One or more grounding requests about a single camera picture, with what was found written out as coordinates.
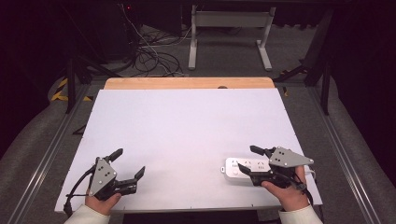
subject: white table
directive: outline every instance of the white table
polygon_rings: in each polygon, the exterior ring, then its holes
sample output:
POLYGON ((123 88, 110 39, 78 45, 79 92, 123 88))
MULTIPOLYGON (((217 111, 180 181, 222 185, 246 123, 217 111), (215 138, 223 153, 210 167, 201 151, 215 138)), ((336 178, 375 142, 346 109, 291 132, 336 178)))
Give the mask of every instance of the white table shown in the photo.
MULTIPOLYGON (((113 208, 121 213, 263 209, 279 206, 260 187, 228 182, 220 167, 227 158, 265 159, 250 145, 282 146, 303 154, 277 89, 102 90, 76 157, 64 181, 65 194, 94 163, 118 148, 112 163, 118 180, 146 166, 137 193, 113 208)), ((322 204, 311 175, 307 184, 322 204)), ((85 193, 88 178, 76 193, 85 193)), ((77 209, 84 201, 75 197, 77 209)))

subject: power strip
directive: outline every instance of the power strip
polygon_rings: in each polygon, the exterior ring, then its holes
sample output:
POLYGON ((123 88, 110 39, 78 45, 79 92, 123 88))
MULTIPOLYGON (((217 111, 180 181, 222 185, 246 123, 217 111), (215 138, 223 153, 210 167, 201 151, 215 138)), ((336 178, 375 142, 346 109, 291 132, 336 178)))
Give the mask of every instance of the power strip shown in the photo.
POLYGON ((243 185, 253 186, 250 177, 239 171, 238 163, 240 163, 241 165, 245 165, 252 172, 266 172, 271 169, 268 165, 268 159, 255 160, 243 158, 228 158, 225 161, 225 166, 221 167, 221 172, 224 173, 224 176, 228 181, 240 183, 243 185))

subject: gray floor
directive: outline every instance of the gray floor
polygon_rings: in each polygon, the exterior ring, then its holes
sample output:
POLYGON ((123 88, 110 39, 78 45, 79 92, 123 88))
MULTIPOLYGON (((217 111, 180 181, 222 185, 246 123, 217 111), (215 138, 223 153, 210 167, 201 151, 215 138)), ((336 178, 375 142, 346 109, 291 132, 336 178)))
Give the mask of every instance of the gray floor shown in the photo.
MULTIPOLYGON (((313 28, 301 31, 274 26, 267 43, 272 72, 264 71, 255 47, 260 29, 242 29, 236 35, 201 32, 194 71, 187 69, 189 40, 155 49, 176 56, 188 77, 278 77, 282 70, 299 65, 314 32, 313 28)), ((122 75, 133 72, 127 70, 122 75)), ((161 67, 149 75, 160 74, 161 67)), ((304 75, 293 77, 278 87, 305 155, 316 161, 325 223, 396 223, 396 190, 338 100, 335 83, 331 85, 330 116, 326 117, 318 108, 320 85, 307 88, 302 78, 304 75), (281 86, 287 87, 288 96, 281 86)), ((105 81, 105 77, 95 77, 90 86, 78 85, 79 96, 95 96, 105 81)), ((64 113, 66 106, 65 101, 51 102, 23 129, 0 161, 0 223, 66 220, 65 214, 53 209, 81 139, 72 133, 87 123, 93 102, 78 102, 70 115, 64 113)), ((258 211, 258 215, 261 220, 272 219, 276 210, 258 211)), ((111 223, 122 223, 122 215, 113 216, 111 223)))

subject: metal stand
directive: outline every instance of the metal stand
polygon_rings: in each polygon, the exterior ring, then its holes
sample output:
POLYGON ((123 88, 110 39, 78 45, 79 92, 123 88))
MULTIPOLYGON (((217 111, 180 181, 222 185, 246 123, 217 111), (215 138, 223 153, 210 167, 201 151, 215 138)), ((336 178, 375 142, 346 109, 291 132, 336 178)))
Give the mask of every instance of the metal stand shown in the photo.
POLYGON ((275 7, 269 12, 224 12, 224 11, 196 11, 192 6, 191 12, 191 45, 189 69, 194 70, 197 54, 196 27, 265 27, 261 40, 257 40, 257 47, 262 56, 262 63, 266 71, 272 70, 272 65, 265 49, 271 24, 275 16, 275 7))

